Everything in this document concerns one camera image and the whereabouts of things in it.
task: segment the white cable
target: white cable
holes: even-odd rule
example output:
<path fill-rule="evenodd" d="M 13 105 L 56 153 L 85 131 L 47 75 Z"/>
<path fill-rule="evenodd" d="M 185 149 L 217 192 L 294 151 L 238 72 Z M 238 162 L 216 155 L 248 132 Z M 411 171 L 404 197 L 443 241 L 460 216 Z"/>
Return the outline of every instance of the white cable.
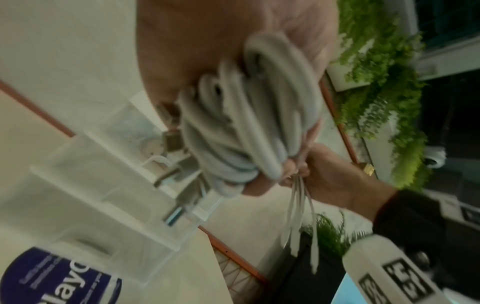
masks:
<path fill-rule="evenodd" d="M 177 101 L 185 145 L 210 186 L 228 197 L 241 194 L 260 171 L 280 180 L 283 163 L 298 154 L 302 138 L 319 119 L 322 104 L 312 67 L 283 34 L 250 36 L 243 55 L 247 74 L 234 62 L 222 60 L 218 78 L 203 75 L 198 88 L 181 90 Z M 280 236 L 283 246 L 290 236 L 293 255 L 300 247 L 306 197 L 315 220 L 304 182 L 295 177 L 287 224 Z M 312 225 L 315 272 L 318 242 Z"/>

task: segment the cable bundle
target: cable bundle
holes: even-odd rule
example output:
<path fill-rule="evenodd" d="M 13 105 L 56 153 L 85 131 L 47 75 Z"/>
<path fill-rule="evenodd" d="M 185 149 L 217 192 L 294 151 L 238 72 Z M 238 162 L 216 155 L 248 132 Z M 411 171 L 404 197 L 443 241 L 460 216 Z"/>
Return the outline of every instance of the cable bundle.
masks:
<path fill-rule="evenodd" d="M 250 36 L 243 61 L 247 74 L 223 60 L 218 77 L 203 75 L 198 88 L 181 90 L 177 101 L 185 145 L 210 186 L 226 197 L 241 194 L 260 171 L 280 180 L 283 163 L 299 153 L 303 136 L 319 120 L 322 104 L 312 67 L 284 35 Z M 292 254 L 297 254 L 306 196 L 313 217 L 315 273 L 319 258 L 315 212 L 300 177 L 294 178 L 281 241 L 285 246 L 291 232 Z"/>

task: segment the sleeve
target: sleeve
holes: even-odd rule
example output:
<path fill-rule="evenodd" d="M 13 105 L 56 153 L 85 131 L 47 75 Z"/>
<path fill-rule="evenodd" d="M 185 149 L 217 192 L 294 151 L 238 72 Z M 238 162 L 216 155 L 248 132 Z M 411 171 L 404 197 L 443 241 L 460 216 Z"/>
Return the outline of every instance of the sleeve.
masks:
<path fill-rule="evenodd" d="M 444 219 L 438 201 L 401 190 L 376 215 L 373 232 L 389 238 L 440 287 L 480 299 L 480 230 Z"/>

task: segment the black planter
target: black planter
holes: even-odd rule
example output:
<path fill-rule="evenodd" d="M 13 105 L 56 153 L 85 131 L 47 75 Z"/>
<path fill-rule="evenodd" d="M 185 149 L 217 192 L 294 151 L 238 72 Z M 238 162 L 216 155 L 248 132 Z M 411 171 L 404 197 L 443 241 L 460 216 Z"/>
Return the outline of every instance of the black planter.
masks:
<path fill-rule="evenodd" d="M 289 247 L 284 250 L 284 259 L 278 265 L 270 288 L 261 295 L 258 303 L 331 303 L 345 275 L 342 259 L 320 246 L 320 263 L 317 273 L 313 275 L 310 266 L 311 243 L 312 237 L 303 233 L 298 257 L 290 255 Z"/>

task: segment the clear plastic box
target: clear plastic box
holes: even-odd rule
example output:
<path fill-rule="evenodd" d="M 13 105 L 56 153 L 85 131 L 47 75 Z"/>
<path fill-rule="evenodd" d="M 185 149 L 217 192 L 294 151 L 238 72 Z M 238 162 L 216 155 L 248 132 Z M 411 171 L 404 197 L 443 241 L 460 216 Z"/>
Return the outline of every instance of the clear plastic box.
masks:
<path fill-rule="evenodd" d="M 186 214 L 173 227 L 167 226 L 163 218 L 175 207 L 175 200 L 85 136 L 74 137 L 31 171 L 175 251 L 201 223 L 197 216 Z"/>
<path fill-rule="evenodd" d="M 0 223 L 55 254 L 140 284 L 175 254 L 158 239 L 34 175 L 1 194 Z"/>
<path fill-rule="evenodd" d="M 163 152 L 162 122 L 149 120 L 136 106 L 126 104 L 96 127 L 85 131 L 86 135 L 118 158 L 132 170 L 153 184 L 169 166 L 187 155 L 183 151 L 169 153 L 167 157 L 159 156 Z M 195 176 L 179 183 L 161 187 L 171 198 L 175 198 Z M 221 201 L 221 196 L 214 191 L 198 203 L 193 214 L 206 221 Z"/>

